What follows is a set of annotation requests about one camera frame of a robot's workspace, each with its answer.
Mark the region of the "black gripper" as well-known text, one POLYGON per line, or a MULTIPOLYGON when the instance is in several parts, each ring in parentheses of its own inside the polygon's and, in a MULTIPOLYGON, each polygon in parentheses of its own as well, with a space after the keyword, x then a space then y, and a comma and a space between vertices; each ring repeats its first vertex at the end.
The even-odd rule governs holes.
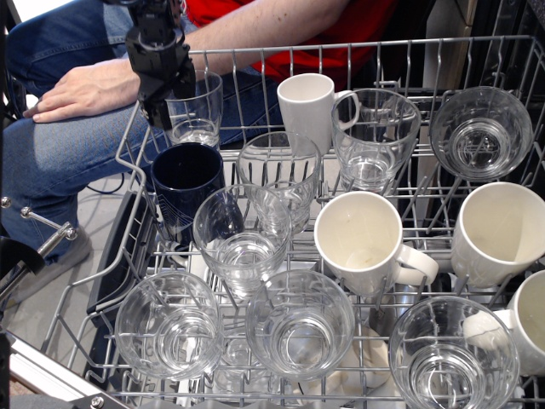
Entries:
POLYGON ((138 100, 148 123, 171 130, 166 99, 190 99, 196 95, 196 73, 189 47, 172 29, 160 29, 153 37, 143 29, 130 29, 126 46, 133 71, 140 79, 138 100))

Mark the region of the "person's bare hand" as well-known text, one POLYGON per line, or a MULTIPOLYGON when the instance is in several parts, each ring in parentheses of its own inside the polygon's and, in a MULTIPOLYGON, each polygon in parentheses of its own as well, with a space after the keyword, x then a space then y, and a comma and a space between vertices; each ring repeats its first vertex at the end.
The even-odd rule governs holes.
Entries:
POLYGON ((140 78, 127 59, 77 66, 24 111, 23 117, 44 124, 97 116, 135 103, 139 87, 140 78))

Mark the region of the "person's bare forearm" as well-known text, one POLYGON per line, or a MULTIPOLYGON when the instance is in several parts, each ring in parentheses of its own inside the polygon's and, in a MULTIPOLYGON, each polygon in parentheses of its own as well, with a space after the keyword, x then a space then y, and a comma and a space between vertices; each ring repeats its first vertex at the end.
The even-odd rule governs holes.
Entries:
POLYGON ((253 1, 186 35, 194 66, 227 74, 261 59, 261 49, 294 46, 333 26, 347 1, 253 1))

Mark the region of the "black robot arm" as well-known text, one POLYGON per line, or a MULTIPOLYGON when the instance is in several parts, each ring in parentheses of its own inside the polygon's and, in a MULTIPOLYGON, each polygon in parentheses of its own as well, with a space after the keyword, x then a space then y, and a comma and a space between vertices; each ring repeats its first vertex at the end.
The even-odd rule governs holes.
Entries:
POLYGON ((125 46, 132 71, 140 80, 137 101, 143 116, 155 128, 172 130, 167 101, 196 95, 196 71, 177 29, 168 1, 110 1, 129 11, 132 27, 125 46))

